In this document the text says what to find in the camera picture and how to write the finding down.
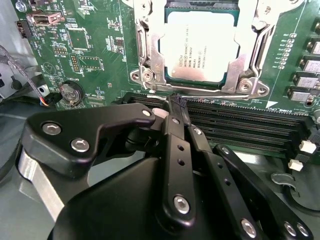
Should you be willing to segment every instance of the screw hole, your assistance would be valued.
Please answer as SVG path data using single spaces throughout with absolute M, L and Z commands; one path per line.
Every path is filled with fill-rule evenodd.
M 230 186 L 230 185 L 231 185 L 231 182 L 229 182 L 228 179 L 225 179 L 224 182 L 225 182 L 225 184 L 226 184 L 227 186 Z
M 178 159 L 178 164 L 181 165 L 181 166 L 184 166 L 185 162 L 182 159 Z
M 134 80 L 138 80 L 138 79 L 139 79 L 139 75 L 136 74 L 136 73 L 134 73 L 134 74 L 132 74 L 132 78 L 133 78 Z
M 260 87 L 258 89 L 258 95 L 263 95 L 267 92 L 267 89 L 265 89 L 264 87 Z
M 178 149 L 179 149 L 180 151 L 184 151 L 184 150 L 185 150 L 184 147 L 181 146 L 181 145 L 178 145 Z

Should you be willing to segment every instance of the chip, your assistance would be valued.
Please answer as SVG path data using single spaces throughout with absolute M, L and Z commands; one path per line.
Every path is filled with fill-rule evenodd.
M 72 48 L 88 50 L 87 33 L 83 28 L 69 28 L 68 34 Z
M 171 78 L 219 83 L 237 58 L 235 18 L 230 13 L 174 11 L 160 39 Z

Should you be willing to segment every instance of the silver screw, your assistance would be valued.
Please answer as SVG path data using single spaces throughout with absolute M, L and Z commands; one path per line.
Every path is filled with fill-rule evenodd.
M 284 222 L 284 227 L 288 231 L 288 233 L 290 233 L 291 236 L 293 237 L 297 236 L 296 230 L 294 230 L 291 224 L 288 223 L 287 221 Z
M 142 110 L 142 113 L 143 113 L 144 115 L 146 115 L 147 117 L 150 117 L 150 116 L 151 116 L 151 113 L 148 112 L 147 110 Z
M 239 90 L 243 93 L 250 92 L 252 89 L 253 85 L 252 82 L 249 80 L 241 80 L 239 83 Z
M 27 11 L 27 6 L 23 1 L 18 0 L 15 3 L 15 8 L 20 12 L 20 13 L 25 13 Z
M 175 124 L 179 124 L 180 123 L 180 121 L 178 120 L 178 119 L 176 119 L 176 118 L 172 118 L 172 121 L 175 123 Z
M 76 138 L 71 142 L 71 148 L 79 153 L 84 153 L 88 151 L 89 147 L 89 143 L 82 138 Z
M 301 223 L 298 223 L 296 226 L 297 226 L 297 228 L 299 229 L 299 231 L 302 233 L 303 236 L 309 237 L 308 231 L 305 229 L 304 226 L 302 226 Z
M 255 230 L 255 227 L 247 219 L 245 219 L 245 218 L 242 219 L 241 225 L 242 225 L 243 230 L 246 232 L 246 234 L 249 235 L 250 238 L 254 239 L 257 236 L 257 232 Z
M 187 214 L 190 211 L 188 201 L 182 196 L 175 196 L 173 199 L 173 204 L 181 214 Z
M 143 72 L 142 77 L 143 77 L 143 79 L 144 79 L 145 81 L 150 81 L 150 80 L 153 79 L 154 74 L 153 74 L 153 72 L 152 72 L 151 70 L 148 70 L 148 69 L 147 69 L 147 70 L 145 70 L 145 71 Z
M 199 129 L 199 128 L 194 128 L 193 129 L 195 132 L 196 132 L 196 134 L 198 134 L 198 135 L 201 135 L 202 134 L 202 132 L 201 132 L 201 130 Z
M 48 135 L 58 135 L 61 133 L 61 128 L 55 123 L 44 124 L 42 130 Z
M 225 148 L 225 147 L 222 148 L 222 151 L 224 151 L 225 154 L 229 154 L 230 153 L 229 150 L 227 148 Z

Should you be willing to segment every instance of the cable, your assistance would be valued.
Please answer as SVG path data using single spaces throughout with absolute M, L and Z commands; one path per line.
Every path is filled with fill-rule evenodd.
M 7 176 L 12 167 L 15 165 L 18 154 L 21 151 L 21 140 L 19 139 L 17 145 L 15 146 L 11 156 L 4 163 L 4 165 L 0 168 L 0 182 Z
M 292 170 L 290 168 L 288 168 L 288 163 L 284 160 L 283 164 L 284 164 L 284 168 L 286 169 L 286 172 L 288 174 L 292 175 Z M 300 211 L 306 215 L 320 218 L 320 210 L 314 210 L 314 209 L 310 209 L 305 206 L 302 206 L 300 203 L 298 203 L 294 199 L 294 197 L 291 194 L 291 187 L 290 186 L 286 186 L 286 185 L 283 186 L 283 196 L 284 196 L 285 201 L 288 203 L 288 205 L 290 207 L 297 209 L 298 211 Z
M 43 105 L 48 106 L 48 104 L 46 104 L 46 101 L 42 97 L 41 92 L 38 90 L 37 86 L 32 81 L 32 79 L 28 76 L 28 74 L 24 71 L 23 67 L 14 60 L 14 58 L 9 54 L 9 52 L 2 45 L 0 45 L 0 50 L 2 50 L 4 55 L 8 58 L 8 63 L 11 63 L 19 71 L 19 73 L 26 78 L 27 82 L 30 84 L 30 86 L 35 91 L 35 93 L 38 95 Z

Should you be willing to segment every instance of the motherboard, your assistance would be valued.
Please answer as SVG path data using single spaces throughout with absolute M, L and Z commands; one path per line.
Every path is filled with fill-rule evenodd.
M 58 109 L 128 92 L 296 115 L 319 108 L 320 0 L 17 2 L 21 37 L 63 95 Z

